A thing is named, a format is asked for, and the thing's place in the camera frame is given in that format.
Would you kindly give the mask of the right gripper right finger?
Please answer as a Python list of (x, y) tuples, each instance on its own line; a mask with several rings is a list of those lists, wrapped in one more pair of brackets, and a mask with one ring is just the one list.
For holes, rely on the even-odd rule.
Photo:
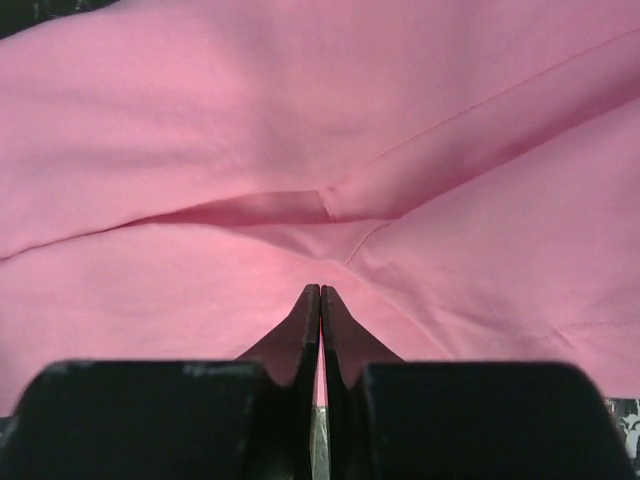
[(321, 335), (332, 479), (371, 479), (370, 422), (361, 376), (369, 364), (400, 363), (352, 316), (332, 286), (321, 288)]

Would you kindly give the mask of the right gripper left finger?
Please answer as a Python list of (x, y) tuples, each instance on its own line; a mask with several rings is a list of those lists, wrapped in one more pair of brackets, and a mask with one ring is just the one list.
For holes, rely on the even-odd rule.
[(310, 479), (310, 438), (320, 343), (320, 287), (307, 285), (290, 313), (240, 356), (261, 368), (245, 479)]

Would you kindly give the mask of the pink t shirt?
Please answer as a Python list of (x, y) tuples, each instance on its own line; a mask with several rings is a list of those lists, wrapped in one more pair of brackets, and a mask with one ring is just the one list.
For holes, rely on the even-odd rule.
[(230, 358), (308, 283), (400, 356), (639, 393), (635, 1), (120, 1), (1, 43), (1, 411)]

